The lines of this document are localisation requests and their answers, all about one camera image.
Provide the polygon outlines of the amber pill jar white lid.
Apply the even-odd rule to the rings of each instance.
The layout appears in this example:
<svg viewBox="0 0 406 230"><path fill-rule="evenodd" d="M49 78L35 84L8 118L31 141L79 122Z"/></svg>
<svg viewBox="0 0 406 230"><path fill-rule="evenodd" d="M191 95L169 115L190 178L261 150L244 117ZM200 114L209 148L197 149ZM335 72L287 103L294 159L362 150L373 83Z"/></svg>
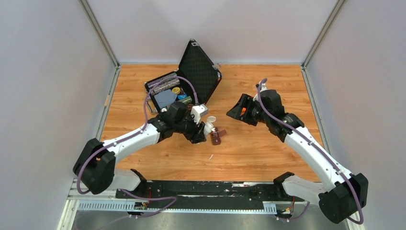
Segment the amber pill jar white lid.
<svg viewBox="0 0 406 230"><path fill-rule="evenodd" d="M205 136L208 136L211 132L212 129L214 128L214 122L216 121L215 116L209 116L207 117L207 120L205 122L204 130L203 133Z"/></svg>

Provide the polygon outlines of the brown pill organizer strip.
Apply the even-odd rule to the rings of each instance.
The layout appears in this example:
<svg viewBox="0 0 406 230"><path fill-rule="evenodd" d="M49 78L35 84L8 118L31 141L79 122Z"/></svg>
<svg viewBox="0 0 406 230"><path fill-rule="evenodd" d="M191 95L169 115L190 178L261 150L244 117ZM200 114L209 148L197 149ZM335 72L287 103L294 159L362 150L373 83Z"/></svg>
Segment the brown pill organizer strip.
<svg viewBox="0 0 406 230"><path fill-rule="evenodd" d="M212 145L220 145L221 144L221 137L225 136L227 131L225 129L219 130L217 127L213 127L211 129L210 137Z"/></svg>

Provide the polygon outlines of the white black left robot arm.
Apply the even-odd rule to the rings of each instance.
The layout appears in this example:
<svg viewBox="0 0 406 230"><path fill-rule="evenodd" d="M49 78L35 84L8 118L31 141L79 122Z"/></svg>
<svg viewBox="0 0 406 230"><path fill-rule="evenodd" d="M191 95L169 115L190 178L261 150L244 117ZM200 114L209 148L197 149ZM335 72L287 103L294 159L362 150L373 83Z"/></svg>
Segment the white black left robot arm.
<svg viewBox="0 0 406 230"><path fill-rule="evenodd" d="M107 141L90 139L85 144L73 166L77 176L79 194L100 194L107 189L124 189L135 198L146 194L147 185L136 170L120 170L117 163L147 146L155 145L174 133L183 134L192 144L205 142L209 134L201 118L208 113L204 105L191 109L182 102L175 102L169 109L129 133Z"/></svg>

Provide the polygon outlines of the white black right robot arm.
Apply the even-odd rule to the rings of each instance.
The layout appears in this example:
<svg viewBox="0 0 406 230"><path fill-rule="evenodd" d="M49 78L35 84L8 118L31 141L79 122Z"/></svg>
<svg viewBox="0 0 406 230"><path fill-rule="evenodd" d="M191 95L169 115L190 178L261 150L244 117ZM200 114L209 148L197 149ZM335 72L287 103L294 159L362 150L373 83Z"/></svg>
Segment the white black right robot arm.
<svg viewBox="0 0 406 230"><path fill-rule="evenodd" d="M280 95L275 90L264 90L255 95L241 95L227 116L256 126L264 123L269 132L292 148L320 179L319 183L286 172L274 179L273 193L279 200L299 197L318 205L333 223L348 219L364 223L362 208L366 205L369 182L362 174L353 174L342 166L313 138L304 123L287 113Z"/></svg>

